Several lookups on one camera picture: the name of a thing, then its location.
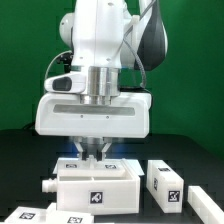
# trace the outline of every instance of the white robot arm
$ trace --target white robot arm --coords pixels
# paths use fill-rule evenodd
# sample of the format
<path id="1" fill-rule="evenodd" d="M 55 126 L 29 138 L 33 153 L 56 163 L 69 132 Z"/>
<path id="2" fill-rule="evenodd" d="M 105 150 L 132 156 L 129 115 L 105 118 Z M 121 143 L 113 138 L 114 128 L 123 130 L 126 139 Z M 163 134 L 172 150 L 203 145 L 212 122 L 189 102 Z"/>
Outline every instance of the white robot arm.
<path id="1" fill-rule="evenodd" d="M 149 133 L 151 95 L 121 92 L 118 82 L 122 68 L 139 67 L 144 89 L 144 70 L 158 66 L 166 55 L 158 1 L 139 4 L 141 15 L 131 16 L 124 0 L 77 0 L 75 12 L 65 15 L 60 34 L 73 50 L 71 72 L 45 81 L 49 93 L 38 106 L 39 134 L 74 136 L 80 149 L 80 141 Z"/>

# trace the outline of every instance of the white cube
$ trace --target white cube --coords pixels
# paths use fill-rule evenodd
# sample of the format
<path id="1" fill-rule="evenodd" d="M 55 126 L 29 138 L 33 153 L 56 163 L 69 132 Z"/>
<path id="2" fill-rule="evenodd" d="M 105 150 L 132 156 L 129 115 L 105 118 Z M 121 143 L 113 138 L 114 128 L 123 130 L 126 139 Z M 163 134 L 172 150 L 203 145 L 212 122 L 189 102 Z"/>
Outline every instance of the white cube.
<path id="1" fill-rule="evenodd" d="M 182 212 L 183 179 L 162 160 L 149 160 L 146 187 L 164 213 Z"/>
<path id="2" fill-rule="evenodd" d="M 7 223 L 45 223 L 46 210 L 18 207 L 6 220 Z"/>

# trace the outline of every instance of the cable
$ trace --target cable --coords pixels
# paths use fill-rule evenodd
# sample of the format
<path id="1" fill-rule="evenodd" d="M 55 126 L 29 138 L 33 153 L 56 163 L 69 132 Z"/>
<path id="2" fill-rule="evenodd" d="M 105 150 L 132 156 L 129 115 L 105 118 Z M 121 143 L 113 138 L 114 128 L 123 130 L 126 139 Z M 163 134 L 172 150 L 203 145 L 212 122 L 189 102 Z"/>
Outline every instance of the cable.
<path id="1" fill-rule="evenodd" d="M 140 15 L 140 20 L 144 18 L 144 16 L 146 15 L 146 13 L 149 11 L 149 9 L 154 5 L 154 3 L 157 0 L 152 0 L 152 2 L 146 7 L 146 9 L 144 10 L 144 12 Z M 142 64 L 141 59 L 139 58 L 137 52 L 133 49 L 133 47 L 128 43 L 127 41 L 127 36 L 132 32 L 133 30 L 133 25 L 126 31 L 126 33 L 124 34 L 124 38 L 123 41 L 124 43 L 127 45 L 127 47 L 129 48 L 129 50 L 131 51 L 131 53 L 134 55 L 135 60 L 138 64 L 138 67 L 140 69 L 141 72 L 141 76 L 142 76 L 142 82 L 140 84 L 140 87 L 145 89 L 146 84 L 147 84 L 147 78 L 146 78 L 146 73 L 145 73 L 145 69 L 144 69 L 144 65 Z"/>
<path id="2" fill-rule="evenodd" d="M 146 9 L 144 10 L 144 12 L 140 15 L 140 20 L 145 16 L 145 14 L 149 11 L 149 9 L 152 8 L 152 6 L 154 5 L 154 3 L 157 0 L 152 0 L 151 3 L 149 3 L 149 5 L 146 7 Z"/>
<path id="3" fill-rule="evenodd" d="M 35 121 L 29 123 L 29 124 L 26 124 L 25 126 L 22 127 L 23 130 L 29 130 L 31 129 L 33 126 L 35 125 Z"/>
<path id="4" fill-rule="evenodd" d="M 66 54 L 66 53 L 72 53 L 72 51 L 64 51 L 64 52 L 58 54 L 56 57 L 54 57 L 54 58 L 52 59 L 51 63 L 48 65 L 47 70 L 46 70 L 46 72 L 45 72 L 44 82 L 45 82 L 45 80 L 47 79 L 47 77 L 48 77 L 48 73 L 49 73 L 49 71 L 50 71 L 50 69 L 51 69 L 53 63 L 56 61 L 56 59 L 57 59 L 58 57 L 60 57 L 61 55 Z"/>
<path id="5" fill-rule="evenodd" d="M 135 50 L 132 48 L 132 46 L 128 43 L 127 39 L 124 38 L 123 41 L 124 41 L 124 43 L 127 45 L 127 47 L 129 48 L 129 50 L 131 51 L 131 53 L 132 53 L 132 54 L 134 55 L 134 57 L 135 57 L 135 60 L 136 60 L 136 62 L 137 62 L 137 64 L 138 64 L 138 67 L 139 67 L 139 69 L 140 69 L 140 71 L 141 71 L 141 75 L 142 75 L 142 82 L 141 82 L 140 86 L 141 86 L 142 88 L 145 88 L 145 87 L 146 87 L 146 83 L 147 83 L 147 78 L 146 78 L 145 69 L 144 69 L 144 66 L 143 66 L 143 64 L 142 64 L 142 62 L 141 62 L 141 59 L 139 58 L 139 56 L 138 56 L 138 54 L 135 52 Z"/>
<path id="6" fill-rule="evenodd" d="M 149 90 L 142 88 L 140 86 L 121 86 L 120 91 L 121 92 L 133 92 L 133 93 L 147 92 L 147 93 L 151 94 L 151 92 Z"/>

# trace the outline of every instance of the black table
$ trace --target black table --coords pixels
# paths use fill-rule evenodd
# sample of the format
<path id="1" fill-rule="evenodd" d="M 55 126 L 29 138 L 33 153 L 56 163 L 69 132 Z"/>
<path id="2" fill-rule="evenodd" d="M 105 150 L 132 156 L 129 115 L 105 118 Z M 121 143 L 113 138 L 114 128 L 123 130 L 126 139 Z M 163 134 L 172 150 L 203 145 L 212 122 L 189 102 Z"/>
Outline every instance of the black table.
<path id="1" fill-rule="evenodd" d="M 0 221 L 18 206 L 47 208 L 56 194 L 42 193 L 43 179 L 54 177 L 58 157 L 76 157 L 68 137 L 39 136 L 32 130 L 0 131 Z M 115 139 L 107 158 L 138 159 L 144 172 L 149 159 L 164 160 L 184 179 L 183 212 L 164 214 L 141 177 L 139 214 L 95 216 L 95 222 L 201 223 L 187 203 L 189 185 L 201 186 L 224 210 L 224 161 L 181 135 L 153 134 L 145 139 Z"/>

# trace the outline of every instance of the silver cylinder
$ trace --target silver cylinder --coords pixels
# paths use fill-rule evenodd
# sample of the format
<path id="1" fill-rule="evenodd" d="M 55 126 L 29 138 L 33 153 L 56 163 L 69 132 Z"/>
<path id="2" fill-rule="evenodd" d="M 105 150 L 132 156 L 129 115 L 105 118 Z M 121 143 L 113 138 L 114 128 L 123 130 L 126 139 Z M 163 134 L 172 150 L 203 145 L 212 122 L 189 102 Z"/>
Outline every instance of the silver cylinder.
<path id="1" fill-rule="evenodd" d="M 119 96 L 119 69 L 90 67 L 88 71 L 87 94 L 81 96 L 81 103 L 88 105 L 110 105 L 112 96 Z"/>

